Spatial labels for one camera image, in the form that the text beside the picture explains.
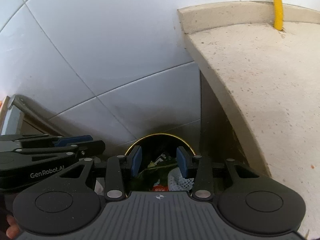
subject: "gray ridged plate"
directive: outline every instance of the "gray ridged plate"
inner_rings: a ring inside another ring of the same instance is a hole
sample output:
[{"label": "gray ridged plate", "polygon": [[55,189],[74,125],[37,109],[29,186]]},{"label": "gray ridged plate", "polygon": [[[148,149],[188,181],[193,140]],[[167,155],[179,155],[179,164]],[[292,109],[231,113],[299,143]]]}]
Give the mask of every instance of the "gray ridged plate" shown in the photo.
[{"label": "gray ridged plate", "polygon": [[258,237],[226,224],[210,203],[192,200],[186,192],[133,192],[105,206],[87,227],[63,236],[24,232],[18,240],[301,240],[290,233]]}]

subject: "white mesh net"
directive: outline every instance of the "white mesh net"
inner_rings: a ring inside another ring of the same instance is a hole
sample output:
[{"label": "white mesh net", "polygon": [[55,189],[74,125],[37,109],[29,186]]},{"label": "white mesh net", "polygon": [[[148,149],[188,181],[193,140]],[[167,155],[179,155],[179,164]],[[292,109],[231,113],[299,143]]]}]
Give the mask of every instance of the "white mesh net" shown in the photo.
[{"label": "white mesh net", "polygon": [[185,179],[182,177],[179,167],[171,170],[168,174],[169,191],[188,191],[193,187],[194,179]]}]

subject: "red packaging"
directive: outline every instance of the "red packaging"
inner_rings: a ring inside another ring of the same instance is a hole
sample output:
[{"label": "red packaging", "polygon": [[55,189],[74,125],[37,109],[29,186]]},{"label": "red packaging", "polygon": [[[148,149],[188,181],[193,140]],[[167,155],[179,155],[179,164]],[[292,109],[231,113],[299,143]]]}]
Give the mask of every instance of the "red packaging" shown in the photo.
[{"label": "red packaging", "polygon": [[162,185],[153,186],[152,191],[169,191],[168,186],[164,187]]}]

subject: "gold rim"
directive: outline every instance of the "gold rim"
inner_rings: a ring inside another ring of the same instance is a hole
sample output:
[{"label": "gold rim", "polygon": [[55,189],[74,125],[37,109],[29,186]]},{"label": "gold rim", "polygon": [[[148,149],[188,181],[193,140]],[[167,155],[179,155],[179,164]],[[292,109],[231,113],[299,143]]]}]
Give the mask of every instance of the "gold rim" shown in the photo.
[{"label": "gold rim", "polygon": [[183,142],[190,148],[190,150],[192,151],[193,155],[196,155],[195,151],[192,149],[192,147],[191,147],[184,139],[182,139],[182,138],[180,138],[180,137],[178,137],[178,136],[176,136],[176,135],[170,134],[170,133],[154,133],[154,134],[147,135],[147,136],[139,139],[138,141],[136,141],[134,144],[132,144],[132,145],[129,147],[129,149],[126,151],[125,155],[127,155],[127,154],[132,150],[132,148],[133,148],[139,141],[141,141],[141,140],[143,140],[143,139],[145,139],[145,138],[148,138],[148,137],[150,137],[150,136],[154,136],[154,135],[169,135],[169,136],[175,137],[175,138],[183,141]]}]

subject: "round black disc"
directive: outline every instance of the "round black disc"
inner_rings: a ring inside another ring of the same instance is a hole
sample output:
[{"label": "round black disc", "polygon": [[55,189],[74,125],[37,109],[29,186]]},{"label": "round black disc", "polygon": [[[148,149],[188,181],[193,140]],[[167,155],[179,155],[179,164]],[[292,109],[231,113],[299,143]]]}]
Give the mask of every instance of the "round black disc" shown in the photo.
[{"label": "round black disc", "polygon": [[242,184],[228,188],[218,201],[221,214],[233,226],[263,235],[298,229],[305,213],[305,204],[297,193],[281,184],[275,185],[274,192],[246,192],[246,186]]},{"label": "round black disc", "polygon": [[24,230],[40,235],[70,233],[91,222],[100,210],[98,195],[86,186],[66,183],[39,193],[34,192],[34,186],[13,202],[13,214]]}]

